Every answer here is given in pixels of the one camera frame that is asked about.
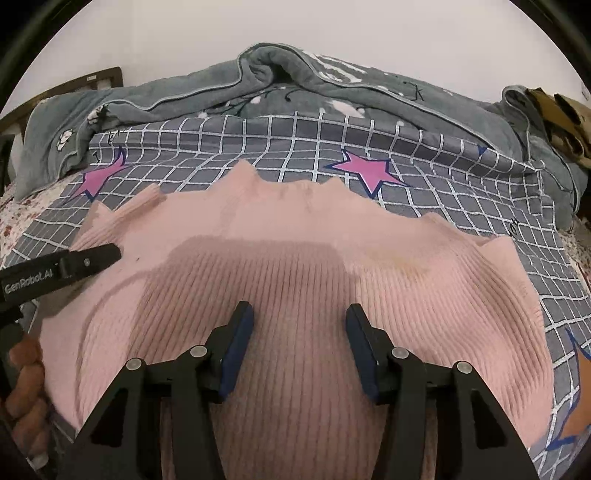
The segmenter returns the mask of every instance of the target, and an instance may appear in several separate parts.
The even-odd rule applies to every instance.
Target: pink sweater
[[[546,430],[543,318],[509,237],[393,215],[338,179],[268,183],[240,162],[204,192],[149,186],[116,212],[95,203],[73,248],[107,242],[118,263],[63,304],[42,301],[47,391],[75,427],[126,360],[173,359],[247,300],[238,384],[212,408],[229,479],[371,477],[386,407],[361,389],[344,326],[354,302],[423,361],[472,363],[527,446]]]

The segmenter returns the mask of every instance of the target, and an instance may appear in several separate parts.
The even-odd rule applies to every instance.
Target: pink star print
[[[125,165],[125,152],[123,148],[119,148],[117,159],[107,167],[97,168],[96,170],[87,171],[82,175],[82,185],[70,196],[70,200],[78,195],[85,193],[88,199],[92,202],[99,194],[102,187],[109,178],[127,168]]]
[[[345,161],[333,163],[327,168],[356,174],[370,198],[375,198],[384,182],[409,186],[388,171],[390,160],[369,160],[346,150],[343,150],[343,155]]]

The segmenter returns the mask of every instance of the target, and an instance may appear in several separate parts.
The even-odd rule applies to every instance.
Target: grey plaid bed sheet
[[[384,209],[408,217],[436,212],[468,233],[513,237],[540,294],[555,372],[548,432],[530,455],[544,480],[558,479],[566,470],[576,444],[547,446],[556,444],[579,392],[568,330],[589,351],[591,303],[556,233],[553,204],[541,191],[539,171],[457,138],[322,113],[252,119],[186,116],[104,132],[90,143],[90,170],[112,163],[120,147],[127,168],[114,174],[97,197],[111,209],[151,183],[165,193],[204,190],[238,159],[248,160],[268,181],[322,183],[338,177],[351,191],[368,196],[359,177],[330,168],[343,161],[344,149],[368,159],[390,159],[390,173],[409,185],[384,183],[374,198]],[[7,266],[68,248],[90,208],[84,195],[69,200],[81,182],[78,178],[68,185],[31,224]]]

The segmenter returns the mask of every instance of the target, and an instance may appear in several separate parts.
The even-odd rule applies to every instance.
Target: brown cloth
[[[587,146],[591,145],[591,109],[577,100],[557,93],[556,103],[570,118]]]
[[[552,145],[583,167],[591,168],[591,148],[571,117],[541,88],[526,90],[544,119]]]

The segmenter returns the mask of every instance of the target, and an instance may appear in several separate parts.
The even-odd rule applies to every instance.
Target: white wall
[[[292,44],[496,101],[504,86],[583,100],[581,80],[509,0],[93,0],[47,44],[2,111],[94,70],[126,85]]]

